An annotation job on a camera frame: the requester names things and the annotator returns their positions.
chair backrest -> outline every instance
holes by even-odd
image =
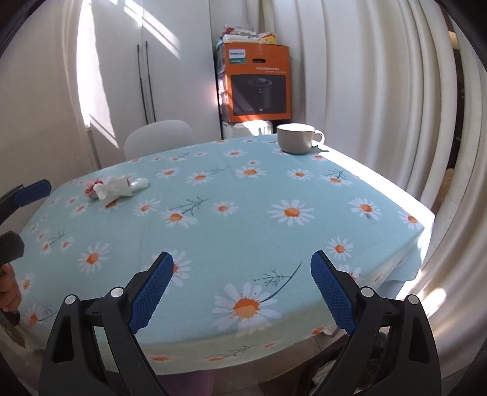
[[[127,160],[194,144],[188,124],[178,119],[154,122],[133,131],[124,145]]]

table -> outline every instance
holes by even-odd
[[[151,186],[107,208],[84,195],[122,175]],[[286,154],[276,135],[137,158],[60,186],[22,231],[21,325],[44,346],[66,295],[101,297],[168,251],[174,275],[136,336],[155,372],[251,361],[333,324],[310,273],[315,251],[361,286],[411,280],[433,218],[345,155]]]

silver screw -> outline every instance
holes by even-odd
[[[72,294],[70,296],[67,296],[65,299],[64,299],[64,302],[68,305],[74,303],[76,301],[76,296],[73,296]]]
[[[408,296],[408,301],[411,304],[416,305],[419,303],[419,298],[411,294],[410,296]]]
[[[361,293],[364,297],[372,297],[374,295],[374,291],[370,287],[364,287]]]
[[[110,296],[120,297],[123,294],[123,289],[121,287],[115,287],[111,292]]]

beige mug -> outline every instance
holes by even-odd
[[[281,149],[289,154],[306,154],[311,150],[315,134],[321,135],[320,144],[325,142],[325,135],[306,124],[283,124],[277,127],[277,140]]]

cardboard box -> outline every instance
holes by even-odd
[[[217,49],[217,75],[223,121],[291,118],[288,47],[222,44]]]

